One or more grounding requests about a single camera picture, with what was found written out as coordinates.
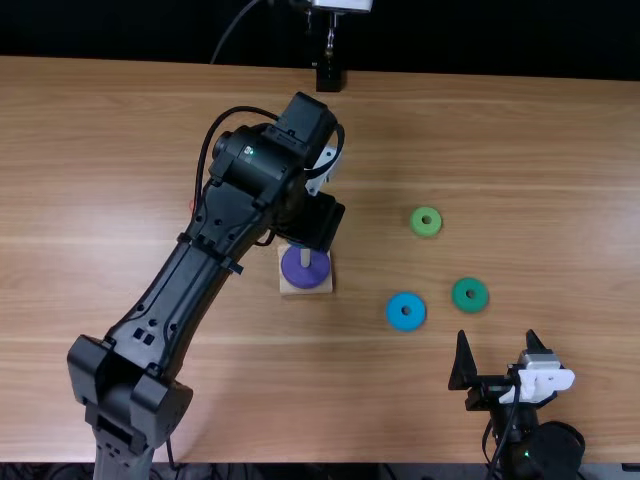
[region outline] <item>cable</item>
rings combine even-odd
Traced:
[[[493,458],[491,459],[491,463],[489,464],[489,471],[484,477],[484,480],[491,480],[494,476],[496,467],[498,466],[498,460],[500,458],[500,455],[502,454],[502,450],[504,449],[505,444],[507,443],[507,437],[509,436],[509,432],[511,431],[511,427],[513,426],[513,421],[516,418],[516,411],[518,410],[519,404],[520,382],[516,380],[516,391],[513,399],[513,406],[511,407],[511,412],[509,413],[507,424],[505,425],[504,431],[502,432],[502,438],[500,439],[500,442],[498,442],[498,448],[496,448],[495,452],[493,452]]]
[[[211,144],[211,139],[213,138],[213,134],[218,129],[220,124],[224,122],[227,118],[229,118],[234,113],[238,112],[249,112],[249,113],[257,113],[259,115],[264,115],[265,117],[270,118],[271,120],[277,121],[278,116],[274,113],[268,112],[261,108],[257,107],[247,107],[247,106],[239,106],[233,107],[223,112],[209,127],[207,134],[204,137],[204,142],[202,143],[202,149],[200,150],[200,157],[198,158],[198,168],[196,170],[196,186],[195,193],[193,195],[193,213],[198,211],[200,207],[200,203],[202,202],[202,176],[204,175],[204,164],[207,160],[207,151],[209,150],[209,145]]]
[[[171,437],[167,438],[167,457],[169,459],[169,468],[174,472],[176,472],[176,476],[174,477],[173,480],[178,480],[178,477],[180,477],[180,472],[182,472],[184,465],[176,465],[176,462],[173,460],[173,448],[171,447]]]
[[[254,243],[254,245],[256,247],[268,247],[269,245],[271,245],[271,242],[273,242],[274,238],[276,238],[276,232],[271,230],[269,232],[269,236],[267,237],[267,239],[264,242],[256,242],[256,243]]]
[[[482,434],[482,453],[484,453],[484,458],[487,459],[487,463],[484,464],[484,466],[487,467],[487,470],[489,469],[489,464],[491,463],[491,460],[489,460],[489,456],[487,455],[487,440],[489,439],[489,433],[491,433],[491,420],[489,420],[489,423],[487,423],[487,428],[484,429],[484,433]],[[496,475],[495,473],[493,474],[493,478],[495,480],[501,480],[501,478],[498,477],[498,475]]]
[[[391,480],[398,480],[396,474],[393,473],[393,470],[391,470],[391,467],[388,463],[383,463],[382,466],[387,471],[387,474],[389,475],[389,478],[391,478]]]
[[[220,50],[222,49],[224,42],[227,41],[227,38],[229,37],[229,35],[231,35],[231,32],[233,31],[233,29],[236,28],[236,25],[238,24],[238,22],[242,20],[242,17],[244,17],[247,14],[247,12],[251,10],[253,7],[255,7],[258,3],[260,3],[260,0],[251,0],[249,3],[247,3],[244,6],[242,10],[240,10],[238,15],[236,15],[236,18],[234,18],[231,21],[227,29],[224,31],[224,33],[220,37],[220,40],[218,40],[218,45],[216,46],[216,49],[214,50],[213,55],[211,56],[211,60],[209,61],[210,65],[213,65],[214,63],[216,63],[216,59],[218,58],[218,54],[220,53]]]
[[[307,170],[305,172],[307,180],[312,180],[314,178],[318,178],[323,173],[328,172],[329,169],[331,169],[331,167],[333,167],[333,164],[336,163],[336,160],[338,160],[338,157],[340,156],[340,153],[342,153],[342,148],[344,147],[345,133],[344,133],[344,127],[342,125],[340,125],[340,124],[336,125],[336,134],[338,135],[338,146],[336,147],[335,155],[333,156],[331,161],[325,163],[323,166],[318,167],[318,168],[314,168],[312,170]]]

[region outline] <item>robotic arm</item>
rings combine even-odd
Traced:
[[[232,113],[251,111],[275,124],[223,133],[213,148],[210,179],[201,189],[216,128]],[[331,135],[338,148],[313,168]],[[236,107],[214,122],[202,148],[194,212],[160,273],[103,340],[81,335],[67,362],[76,400],[96,438],[94,479],[146,479],[153,453],[180,423],[193,391],[176,376],[198,328],[227,277],[270,230],[307,248],[328,250],[344,206],[307,192],[308,180],[333,166],[344,130],[326,105],[298,93],[285,112]]]

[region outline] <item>purple ring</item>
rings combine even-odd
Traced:
[[[300,248],[289,247],[282,256],[280,267],[284,278],[296,288],[314,288],[324,282],[331,272],[329,255],[311,250],[311,263],[303,267],[300,263]]]

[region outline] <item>green ring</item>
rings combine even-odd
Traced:
[[[480,280],[462,278],[458,280],[451,291],[453,304],[465,313],[478,313],[489,303],[489,290]]]
[[[422,220],[428,217],[431,221],[424,223]],[[420,207],[416,208],[411,214],[411,230],[421,237],[432,237],[440,231],[442,227],[442,217],[435,208]]]

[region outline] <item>wooden block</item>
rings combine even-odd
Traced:
[[[329,275],[324,282],[314,288],[296,288],[291,285],[282,274],[282,257],[290,248],[290,245],[278,245],[278,273],[280,275],[280,293],[282,295],[309,295],[313,293],[331,293],[333,292],[333,267],[329,271]],[[331,263],[331,253],[327,252],[329,263]]]

